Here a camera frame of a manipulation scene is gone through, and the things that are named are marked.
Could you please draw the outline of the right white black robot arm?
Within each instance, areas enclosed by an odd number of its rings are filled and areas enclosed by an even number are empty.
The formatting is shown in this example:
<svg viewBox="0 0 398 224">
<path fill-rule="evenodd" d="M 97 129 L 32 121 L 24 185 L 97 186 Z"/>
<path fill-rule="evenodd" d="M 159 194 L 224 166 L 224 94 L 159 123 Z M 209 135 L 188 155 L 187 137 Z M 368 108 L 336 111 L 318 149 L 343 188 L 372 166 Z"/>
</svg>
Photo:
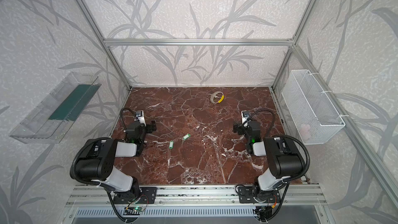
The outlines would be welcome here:
<svg viewBox="0 0 398 224">
<path fill-rule="evenodd" d="M 272 122 L 265 137 L 261 135 L 261 125 L 253 120 L 255 114 L 267 112 L 272 115 Z M 257 157 L 265 156 L 268 169 L 257 177 L 252 186 L 237 185 L 235 191 L 240 203 L 268 203 L 275 207 L 283 202 L 282 189 L 287 190 L 290 182 L 304 176 L 311 159 L 305 145 L 289 135 L 270 136 L 276 117 L 269 109 L 260 109 L 254 113 L 241 112 L 241 123 L 233 126 L 233 132 L 244 136 L 246 151 Z"/>
</svg>

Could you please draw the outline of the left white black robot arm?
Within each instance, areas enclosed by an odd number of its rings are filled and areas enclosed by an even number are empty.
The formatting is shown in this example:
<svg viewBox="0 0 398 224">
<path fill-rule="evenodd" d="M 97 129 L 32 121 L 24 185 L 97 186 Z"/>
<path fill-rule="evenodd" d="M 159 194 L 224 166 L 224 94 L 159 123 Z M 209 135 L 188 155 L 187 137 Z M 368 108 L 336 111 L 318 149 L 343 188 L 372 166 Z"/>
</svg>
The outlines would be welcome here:
<svg viewBox="0 0 398 224">
<path fill-rule="evenodd" d="M 89 139 L 78 151 L 70 167 L 70 177 L 85 185 L 102 187 L 117 204 L 154 204 L 156 187 L 140 187 L 138 179 L 115 167 L 116 158 L 139 157 L 146 147 L 145 138 L 157 130 L 156 122 L 145 121 L 143 111 L 123 108 L 119 114 L 124 139 Z"/>
</svg>

